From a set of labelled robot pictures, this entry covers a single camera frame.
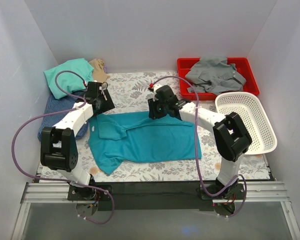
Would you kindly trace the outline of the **teal t shirt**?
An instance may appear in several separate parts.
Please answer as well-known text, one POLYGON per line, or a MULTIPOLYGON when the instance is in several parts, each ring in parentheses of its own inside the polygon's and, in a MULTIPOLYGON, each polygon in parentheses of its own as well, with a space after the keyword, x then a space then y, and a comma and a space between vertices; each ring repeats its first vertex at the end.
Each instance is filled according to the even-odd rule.
POLYGON ((165 116, 149 118, 147 111, 100 114, 89 120, 88 144, 94 160, 107 175, 124 161, 157 163, 201 158, 193 123, 165 116))

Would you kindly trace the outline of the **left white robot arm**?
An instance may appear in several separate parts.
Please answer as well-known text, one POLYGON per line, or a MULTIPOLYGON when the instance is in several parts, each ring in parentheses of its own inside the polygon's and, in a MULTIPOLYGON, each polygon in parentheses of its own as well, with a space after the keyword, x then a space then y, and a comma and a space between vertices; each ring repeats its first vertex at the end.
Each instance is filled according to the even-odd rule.
POLYGON ((40 163, 62 174, 70 181, 72 192, 84 200, 94 199, 97 191, 94 178, 79 161, 76 136, 90 118, 115 108, 107 88, 106 82, 89 82, 83 96, 86 104, 80 107, 83 101, 78 99, 74 111, 41 132, 40 163))

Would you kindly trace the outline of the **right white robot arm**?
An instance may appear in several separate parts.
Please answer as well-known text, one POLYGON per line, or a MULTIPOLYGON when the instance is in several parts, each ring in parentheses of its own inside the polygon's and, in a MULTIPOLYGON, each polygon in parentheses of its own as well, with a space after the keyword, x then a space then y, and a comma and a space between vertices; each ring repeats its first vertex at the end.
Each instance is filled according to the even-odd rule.
POLYGON ((238 183, 241 156, 252 144, 243 120, 238 113, 222 114, 199 107, 188 99, 178 99, 168 85, 150 84, 153 97, 148 100, 149 117, 153 120, 169 115, 193 123, 214 135, 217 151, 221 156, 219 174, 214 186, 202 186, 208 197, 227 199, 235 192, 238 183))

